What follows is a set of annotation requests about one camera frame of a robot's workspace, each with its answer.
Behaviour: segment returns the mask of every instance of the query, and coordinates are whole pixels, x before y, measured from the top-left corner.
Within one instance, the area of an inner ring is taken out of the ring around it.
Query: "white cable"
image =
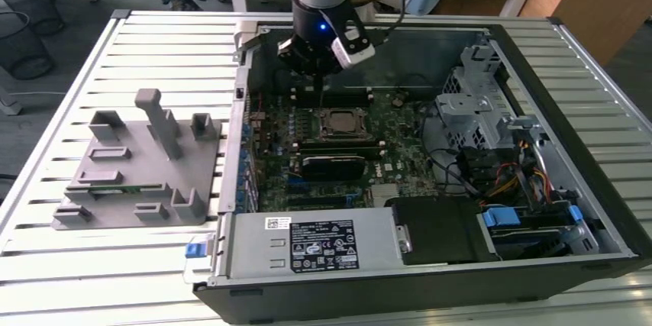
[[[66,95],[66,92],[18,92],[10,95]]]

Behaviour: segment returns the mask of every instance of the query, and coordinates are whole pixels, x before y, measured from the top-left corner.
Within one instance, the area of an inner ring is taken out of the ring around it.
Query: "metal bracket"
[[[8,116],[15,116],[23,110],[16,98],[7,93],[4,88],[0,86],[0,111],[3,111]]]
[[[235,53],[234,61],[240,62],[244,58],[244,53],[262,45],[260,34],[258,32],[258,21],[239,21],[235,24],[234,42]]]

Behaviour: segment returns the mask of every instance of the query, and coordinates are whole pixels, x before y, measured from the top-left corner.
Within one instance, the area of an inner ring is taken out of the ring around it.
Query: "motherboard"
[[[399,89],[315,97],[252,98],[258,210],[371,208],[435,195],[420,138],[427,102]]]

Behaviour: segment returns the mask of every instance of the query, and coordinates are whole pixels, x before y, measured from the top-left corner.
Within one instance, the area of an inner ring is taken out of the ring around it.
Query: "cpu socket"
[[[362,141],[374,137],[367,132],[366,112],[360,108],[323,108],[318,111],[319,137],[324,141]]]

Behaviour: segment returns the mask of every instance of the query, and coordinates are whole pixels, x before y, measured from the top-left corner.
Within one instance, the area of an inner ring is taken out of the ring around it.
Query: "green circuit board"
[[[374,94],[374,104],[363,108],[366,130],[374,139],[386,141],[387,149],[380,160],[366,161],[363,177],[343,182],[304,182],[292,172],[296,155],[295,140],[319,139],[319,109],[294,108],[287,98],[264,98],[255,101],[263,115],[255,127],[256,170],[259,181],[259,211],[315,210],[328,205],[302,208],[288,204],[290,199],[348,196],[350,208],[374,207],[371,186],[396,184],[400,196],[436,194],[435,174],[427,164],[418,127],[423,119],[419,107],[423,102],[407,102],[400,108],[392,105],[396,92]]]

